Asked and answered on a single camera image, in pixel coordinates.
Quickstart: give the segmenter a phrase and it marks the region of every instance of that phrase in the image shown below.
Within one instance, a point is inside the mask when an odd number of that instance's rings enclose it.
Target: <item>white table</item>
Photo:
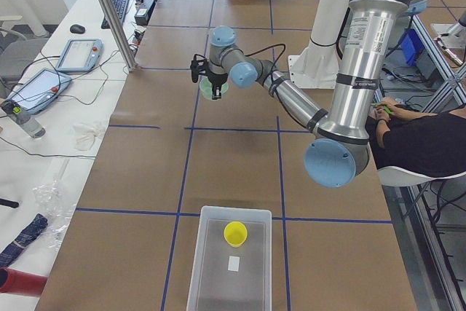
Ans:
[[[134,1],[130,6],[124,24],[124,30],[128,38],[130,38],[135,27],[133,22],[135,14]],[[103,52],[100,62],[102,63],[110,57],[114,50],[118,50],[111,30],[100,29],[102,19],[103,12],[98,0],[77,0],[42,52],[46,56],[60,55],[69,39],[101,39]],[[72,34],[69,28],[74,23],[83,25],[86,28],[85,34]],[[45,60],[34,64],[27,70],[21,82],[26,82],[37,71],[45,67],[50,68],[49,63]],[[30,153],[95,156],[101,140],[96,139],[89,151],[76,150],[74,148],[76,134],[73,125],[79,122],[90,124],[100,122],[107,127],[128,73],[119,52],[102,68],[108,74],[108,80],[103,91],[92,105],[85,106],[72,98],[60,97],[58,101],[52,103],[49,108],[36,116],[46,130],[46,134],[42,138],[36,140],[30,138],[9,118],[0,119],[0,126],[4,128],[0,136],[27,149]],[[74,80],[64,94],[76,96],[81,101],[89,103],[93,100],[105,79],[106,75],[100,69],[96,69]],[[0,206],[1,251],[40,212],[39,205],[33,195],[33,188],[50,184],[57,171],[63,166],[65,158],[32,157],[0,140],[0,159],[0,198],[20,203],[20,207],[17,209]],[[81,195],[92,163],[93,159],[69,159],[60,180],[61,185],[63,185],[63,207],[68,214],[73,212],[74,205]],[[47,235],[39,236],[10,268],[37,275],[48,275],[58,252],[58,248],[48,247],[51,242],[52,240]],[[34,297],[0,294],[0,310],[34,310],[38,300],[38,298]]]

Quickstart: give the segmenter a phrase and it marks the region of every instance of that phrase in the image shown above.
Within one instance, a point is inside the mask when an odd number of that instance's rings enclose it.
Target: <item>computer mouse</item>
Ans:
[[[75,34],[83,34],[86,31],[86,28],[82,25],[75,23],[70,27],[70,32]]]

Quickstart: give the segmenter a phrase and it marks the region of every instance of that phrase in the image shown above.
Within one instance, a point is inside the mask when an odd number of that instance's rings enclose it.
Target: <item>red cylinder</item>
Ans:
[[[47,277],[0,267],[0,293],[40,297]]]

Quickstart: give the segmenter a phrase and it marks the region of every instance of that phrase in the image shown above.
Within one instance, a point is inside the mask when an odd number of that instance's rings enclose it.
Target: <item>keyboard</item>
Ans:
[[[120,23],[123,23],[125,20],[126,10],[128,8],[128,4],[130,0],[112,0],[115,6],[116,13],[118,14],[118,18]],[[100,25],[102,29],[110,28],[107,19],[103,19],[102,24]]]

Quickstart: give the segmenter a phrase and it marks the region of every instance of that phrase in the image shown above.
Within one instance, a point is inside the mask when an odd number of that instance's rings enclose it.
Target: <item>clear bottle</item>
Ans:
[[[4,110],[9,118],[18,124],[32,138],[40,138],[45,134],[45,129],[36,121],[31,114],[23,109],[19,103],[13,100],[5,100],[0,108]]]

